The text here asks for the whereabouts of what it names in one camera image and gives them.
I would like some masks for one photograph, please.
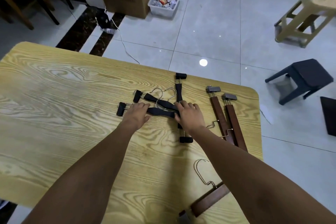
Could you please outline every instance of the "person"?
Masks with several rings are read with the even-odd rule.
[[[250,223],[336,223],[336,216],[297,184],[207,129],[197,104],[175,105],[176,121],[202,147]],[[111,134],[61,175],[23,223],[101,223],[128,143],[149,120],[148,107],[133,104]]]

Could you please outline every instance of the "person's left hand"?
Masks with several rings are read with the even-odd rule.
[[[124,118],[120,124],[132,126],[135,130],[140,129],[150,118],[150,116],[146,116],[148,107],[150,107],[150,104],[132,104],[124,114]]]

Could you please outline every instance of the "tile floor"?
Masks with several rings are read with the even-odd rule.
[[[274,41],[273,24],[297,0],[181,0],[171,20],[151,14],[146,19],[125,16],[120,24],[127,51],[142,65],[190,75],[240,84],[254,88],[273,117],[273,124],[261,116],[264,161],[299,184],[319,202],[336,213],[336,137],[325,129],[319,96],[336,98],[332,83],[306,100],[297,98],[284,106],[280,96],[293,88],[290,79],[278,78],[268,84],[264,80],[289,64],[309,58],[317,59],[335,78],[334,50],[336,19],[302,49]],[[54,1],[60,7],[61,1]],[[55,46],[71,27],[76,12],[64,9],[57,17],[61,28],[53,27],[46,18],[36,21],[36,32],[29,38],[25,27],[6,27],[1,52],[24,40]],[[0,32],[4,22],[0,21]],[[15,38],[14,32],[20,32]],[[82,52],[89,53],[101,32],[91,34]],[[125,52],[116,33],[103,56],[135,62]],[[206,66],[199,61],[207,60]]]

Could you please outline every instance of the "wooden table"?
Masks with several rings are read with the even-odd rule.
[[[135,89],[174,87],[171,71],[27,42],[2,59],[0,78],[0,198],[28,207],[116,128],[122,119],[118,102],[132,103]],[[255,90],[191,75],[182,84],[183,99],[199,104],[207,124],[216,118],[205,87],[236,94],[247,148],[263,158]],[[171,94],[167,90],[164,99]],[[220,135],[218,126],[213,132]],[[175,223],[181,210],[211,189],[194,171],[200,158],[207,157],[196,142],[178,142],[173,119],[152,117],[130,141],[103,223]],[[198,166],[205,180],[220,182],[210,163]],[[247,220],[230,193],[194,223]]]

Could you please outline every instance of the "white plastic container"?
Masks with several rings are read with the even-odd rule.
[[[168,17],[168,18],[173,18],[175,11],[177,10],[177,7],[179,6],[180,0],[177,0],[177,3],[174,7],[174,9],[168,9],[168,8],[163,8],[163,7],[158,7],[158,6],[154,6],[153,4],[154,0],[149,0],[148,2],[148,6],[150,7],[150,11],[152,12],[152,14],[154,15],[159,15],[159,16],[164,16],[164,17]]]

